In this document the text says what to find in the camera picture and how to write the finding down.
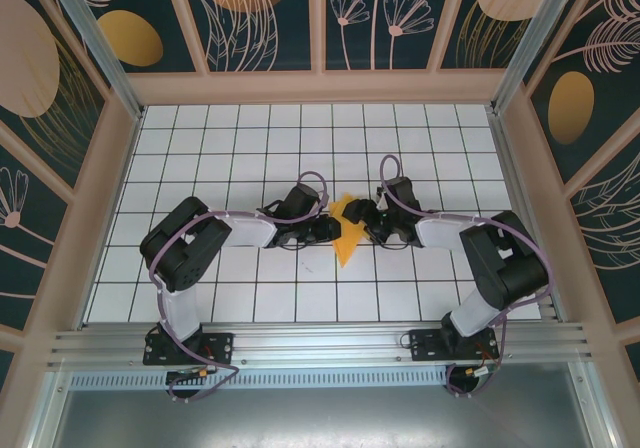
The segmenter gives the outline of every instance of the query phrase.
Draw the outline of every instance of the dark teal wallpaper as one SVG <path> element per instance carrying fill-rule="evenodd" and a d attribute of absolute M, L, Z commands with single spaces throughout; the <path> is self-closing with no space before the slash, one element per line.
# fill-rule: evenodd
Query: dark teal wallpaper
<path fill-rule="evenodd" d="M 327 69 L 426 68 L 444 2 L 326 0 Z"/>
<path fill-rule="evenodd" d="M 531 101 L 568 181 L 638 109 L 640 0 L 589 0 Z"/>
<path fill-rule="evenodd" d="M 12 361 L 13 353 L 10 351 L 0 350 L 0 393 L 2 393 L 2 387 L 4 386 L 4 381 L 7 379 L 7 375 L 9 374 L 9 368 L 11 367 Z"/>
<path fill-rule="evenodd" d="M 441 68 L 506 68 L 541 0 L 462 0 Z"/>
<path fill-rule="evenodd" d="M 128 73 L 195 71 L 171 0 L 85 0 Z"/>
<path fill-rule="evenodd" d="M 189 0 L 211 71 L 311 69 L 309 0 Z"/>
<path fill-rule="evenodd" d="M 0 121 L 74 186 L 104 99 L 38 0 L 0 0 Z"/>
<path fill-rule="evenodd" d="M 66 209 L 0 147 L 0 324 L 24 328 Z"/>
<path fill-rule="evenodd" d="M 640 135 L 571 204 L 614 319 L 640 316 Z"/>

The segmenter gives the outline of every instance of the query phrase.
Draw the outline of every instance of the metal strip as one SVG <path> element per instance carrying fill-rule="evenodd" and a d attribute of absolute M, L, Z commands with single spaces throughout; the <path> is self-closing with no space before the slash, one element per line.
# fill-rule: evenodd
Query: metal strip
<path fill-rule="evenodd" d="M 172 369 L 142 365 L 144 335 L 150 328 L 134 323 L 105 324 L 58 333 L 50 369 Z M 260 369 L 416 366 L 409 351 L 400 346 L 400 337 L 409 330 L 426 328 L 439 328 L 439 324 L 204 325 L 205 332 L 235 333 L 233 362 L 241 368 Z M 580 361 L 591 356 L 578 323 L 514 321 L 509 323 L 506 340 L 505 363 Z M 453 360 L 421 364 L 450 363 Z"/>
<path fill-rule="evenodd" d="M 540 9 L 531 20 L 496 90 L 493 100 L 496 113 L 502 113 L 509 105 L 527 70 L 560 18 L 566 2 L 567 0 L 542 0 Z"/>
<path fill-rule="evenodd" d="M 444 385 L 444 366 L 415 366 L 403 368 L 338 368 L 310 370 L 243 370 L 225 389 L 289 389 L 289 388 L 347 388 L 380 386 Z M 69 391 L 149 391 L 166 390 L 166 371 L 144 370 L 75 372 Z M 210 388 L 225 374 L 209 375 L 206 380 L 192 380 L 176 385 L 176 390 Z"/>
<path fill-rule="evenodd" d="M 82 35 L 111 86 L 122 99 L 129 114 L 134 118 L 139 117 L 141 104 L 87 4 L 84 0 L 60 0 L 60 3 Z"/>

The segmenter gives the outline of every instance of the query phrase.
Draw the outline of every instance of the floral wallpaper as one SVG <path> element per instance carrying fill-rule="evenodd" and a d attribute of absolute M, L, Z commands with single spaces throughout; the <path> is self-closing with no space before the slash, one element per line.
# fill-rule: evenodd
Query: floral wallpaper
<path fill-rule="evenodd" d="M 38 0 L 0 0 L 0 124 L 74 186 L 102 95 Z"/>
<path fill-rule="evenodd" d="M 444 2 L 326 0 L 326 68 L 426 68 Z"/>
<path fill-rule="evenodd" d="M 24 328 L 66 209 L 0 147 L 0 324 Z"/>

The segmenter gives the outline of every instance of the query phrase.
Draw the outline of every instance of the black bracket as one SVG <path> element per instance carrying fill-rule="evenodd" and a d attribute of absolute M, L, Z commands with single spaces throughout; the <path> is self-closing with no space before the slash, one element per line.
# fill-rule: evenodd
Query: black bracket
<path fill-rule="evenodd" d="M 485 328 L 469 338 L 462 338 L 455 351 L 445 342 L 440 328 L 411 330 L 403 337 L 407 336 L 408 343 L 404 341 L 402 346 L 411 350 L 413 361 L 482 361 L 482 350 L 493 358 L 500 356 L 496 334 L 491 328 Z"/>
<path fill-rule="evenodd" d="M 233 355 L 233 333 L 200 333 L 197 339 L 189 338 L 184 344 L 194 353 L 217 363 L 230 364 Z M 162 330 L 159 333 L 148 334 L 145 339 L 145 366 L 193 366 L 202 365 L 194 360 L 179 347 Z"/>

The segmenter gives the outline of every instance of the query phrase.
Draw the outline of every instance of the white tile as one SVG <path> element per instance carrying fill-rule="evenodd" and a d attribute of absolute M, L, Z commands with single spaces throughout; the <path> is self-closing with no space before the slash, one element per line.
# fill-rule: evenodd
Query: white tile
<path fill-rule="evenodd" d="M 202 155 L 197 181 L 229 181 L 231 155 Z"/>
<path fill-rule="evenodd" d="M 369 183 L 366 181 L 335 182 L 335 200 L 340 201 L 346 194 L 356 199 L 369 198 Z"/>
<path fill-rule="evenodd" d="M 489 126 L 483 105 L 456 105 L 460 126 Z"/>
<path fill-rule="evenodd" d="M 334 128 L 333 146 L 336 153 L 364 152 L 364 130 L 362 128 Z"/>
<path fill-rule="evenodd" d="M 413 194 L 422 210 L 441 210 L 440 188 L 437 181 L 413 181 Z"/>
<path fill-rule="evenodd" d="M 427 117 L 422 104 L 395 105 L 398 126 L 427 126 Z"/>
<path fill-rule="evenodd" d="M 338 283 L 338 321 L 378 321 L 375 283 Z"/>
<path fill-rule="evenodd" d="M 347 265 L 342 268 L 338 262 L 338 281 L 375 281 L 373 248 L 358 246 Z"/>
<path fill-rule="evenodd" d="M 404 250 L 385 250 L 375 248 L 376 273 L 380 281 L 415 280 L 413 255 L 410 248 Z"/>
<path fill-rule="evenodd" d="M 238 105 L 211 105 L 207 128 L 235 128 L 238 124 Z"/>
<path fill-rule="evenodd" d="M 301 131 L 301 153 L 331 153 L 333 151 L 331 128 L 304 128 Z"/>
<path fill-rule="evenodd" d="M 149 106 L 144 117 L 144 128 L 173 128 L 178 107 L 171 106 Z"/>
<path fill-rule="evenodd" d="M 364 105 L 365 126 L 396 126 L 393 105 Z"/>
<path fill-rule="evenodd" d="M 169 153 L 200 153 L 204 129 L 199 130 L 174 130 L 171 136 Z"/>
<path fill-rule="evenodd" d="M 267 128 L 238 130 L 234 153 L 266 153 Z"/>
<path fill-rule="evenodd" d="M 418 280 L 455 280 L 451 252 L 449 250 L 443 248 L 414 248 L 413 256 L 416 261 L 416 277 Z"/>
<path fill-rule="evenodd" d="M 162 183 L 155 211 L 168 213 L 193 193 L 193 182 Z"/>
<path fill-rule="evenodd" d="M 429 153 L 431 139 L 427 128 L 399 128 L 400 151 L 403 153 Z"/>
<path fill-rule="evenodd" d="M 398 132 L 395 128 L 367 128 L 367 151 L 369 153 L 395 153 L 398 147 Z"/>
<path fill-rule="evenodd" d="M 394 164 L 389 161 L 388 167 L 385 169 L 389 174 L 395 174 Z M 433 163 L 433 154 L 431 153 L 403 153 L 402 168 L 404 175 L 411 180 L 436 180 L 436 168 Z"/>
<path fill-rule="evenodd" d="M 233 155 L 231 181 L 263 181 L 266 155 Z"/>
<path fill-rule="evenodd" d="M 413 321 L 420 319 L 416 282 L 378 283 L 380 321 Z"/>
<path fill-rule="evenodd" d="M 260 250 L 258 281 L 295 281 L 296 252 L 283 248 Z"/>
<path fill-rule="evenodd" d="M 267 155 L 267 181 L 296 181 L 300 155 Z"/>
<path fill-rule="evenodd" d="M 258 283 L 256 289 L 256 322 L 292 322 L 296 310 L 294 283 Z"/>
<path fill-rule="evenodd" d="M 458 292 L 454 282 L 418 283 L 420 314 L 424 321 L 440 321 L 458 307 Z"/>
<path fill-rule="evenodd" d="M 213 297 L 216 293 L 216 284 L 198 283 L 195 290 L 198 320 L 200 320 L 201 323 L 209 323 L 211 321 L 211 312 L 213 311 Z"/>
<path fill-rule="evenodd" d="M 333 180 L 333 154 L 303 153 L 300 155 L 300 173 L 305 171 L 315 171 L 326 180 Z"/>
<path fill-rule="evenodd" d="M 464 153 L 435 153 L 439 180 L 469 180 L 469 165 Z"/>
<path fill-rule="evenodd" d="M 100 283 L 91 305 L 90 323 L 129 321 L 135 283 Z"/>
<path fill-rule="evenodd" d="M 300 126 L 300 105 L 271 105 L 271 117 L 269 118 L 269 126 Z"/>
<path fill-rule="evenodd" d="M 481 210 L 508 210 L 511 208 L 507 185 L 504 181 L 474 181 Z"/>
<path fill-rule="evenodd" d="M 333 126 L 343 126 L 343 127 L 364 126 L 362 105 L 353 105 L 353 104 L 333 105 Z"/>
<path fill-rule="evenodd" d="M 156 286 L 151 283 L 138 283 L 133 299 L 129 321 L 153 323 L 160 321 Z"/>
<path fill-rule="evenodd" d="M 164 155 L 169 149 L 172 130 L 153 130 L 140 132 L 136 155 Z"/>
<path fill-rule="evenodd" d="M 149 233 L 151 213 L 119 213 L 111 236 L 111 245 L 140 246 Z"/>
<path fill-rule="evenodd" d="M 525 296 L 518 300 L 518 302 L 530 300 L 534 297 L 535 295 Z M 538 303 L 530 303 L 509 312 L 509 314 L 507 314 L 507 318 L 509 320 L 539 320 L 542 317 L 540 316 L 540 307 L 538 306 Z"/>
<path fill-rule="evenodd" d="M 369 165 L 369 179 L 380 179 L 380 162 L 382 161 L 382 158 L 384 158 L 388 154 L 395 155 L 396 158 L 400 157 L 399 153 L 369 153 L 367 155 L 367 163 Z M 387 180 L 396 176 L 396 166 L 392 160 L 389 160 L 385 163 L 384 176 Z"/>
<path fill-rule="evenodd" d="M 334 163 L 336 180 L 359 181 L 368 178 L 367 155 L 365 154 L 336 154 L 334 155 Z"/>
<path fill-rule="evenodd" d="M 252 246 L 231 246 L 220 252 L 218 281 L 256 281 L 258 248 Z"/>
<path fill-rule="evenodd" d="M 460 303 L 464 303 L 471 292 L 476 289 L 475 281 L 458 281 L 456 282 L 458 285 L 458 293 L 460 295 Z"/>
<path fill-rule="evenodd" d="M 200 198 L 212 211 L 224 210 L 228 189 L 227 183 L 196 183 L 194 196 Z"/>
<path fill-rule="evenodd" d="M 299 153 L 300 130 L 269 128 L 269 153 Z"/>
<path fill-rule="evenodd" d="M 298 251 L 298 281 L 335 281 L 333 246 L 309 246 Z"/>
<path fill-rule="evenodd" d="M 445 210 L 477 210 L 476 194 L 470 181 L 441 181 L 440 192 Z"/>
<path fill-rule="evenodd" d="M 321 128 L 333 126 L 331 105 L 302 105 L 302 126 Z"/>
<path fill-rule="evenodd" d="M 141 264 L 142 255 L 137 246 L 109 247 L 99 281 L 134 282 Z"/>
<path fill-rule="evenodd" d="M 474 180 L 502 180 L 502 168 L 495 153 L 469 153 L 469 166 Z"/>
<path fill-rule="evenodd" d="M 429 126 L 458 126 L 453 105 L 425 105 Z"/>
<path fill-rule="evenodd" d="M 489 128 L 462 128 L 464 147 L 467 152 L 495 152 L 496 145 Z"/>
<path fill-rule="evenodd" d="M 207 123 L 207 105 L 182 105 L 178 108 L 176 128 L 204 128 Z"/>
<path fill-rule="evenodd" d="M 218 283 L 213 305 L 213 321 L 215 323 L 253 321 L 255 290 L 255 283 Z"/>
<path fill-rule="evenodd" d="M 241 105 L 238 128 L 269 126 L 269 105 Z"/>
<path fill-rule="evenodd" d="M 430 128 L 434 152 L 464 153 L 462 134 L 452 128 Z"/>
<path fill-rule="evenodd" d="M 151 213 L 158 194 L 158 183 L 127 183 L 120 211 Z"/>
<path fill-rule="evenodd" d="M 299 283 L 296 321 L 336 321 L 336 285 Z"/>
<path fill-rule="evenodd" d="M 127 181 L 160 181 L 165 155 L 136 155 Z"/>
<path fill-rule="evenodd" d="M 233 153 L 235 139 L 235 129 L 214 128 L 204 130 L 202 153 Z"/>
<path fill-rule="evenodd" d="M 194 181 L 198 169 L 198 155 L 169 155 L 162 181 Z"/>
<path fill-rule="evenodd" d="M 229 209 L 255 211 L 262 208 L 263 183 L 230 183 Z"/>
<path fill-rule="evenodd" d="M 451 255 L 453 257 L 453 267 L 456 272 L 456 280 L 473 280 L 473 273 L 471 272 L 467 255 L 457 251 L 452 251 Z"/>

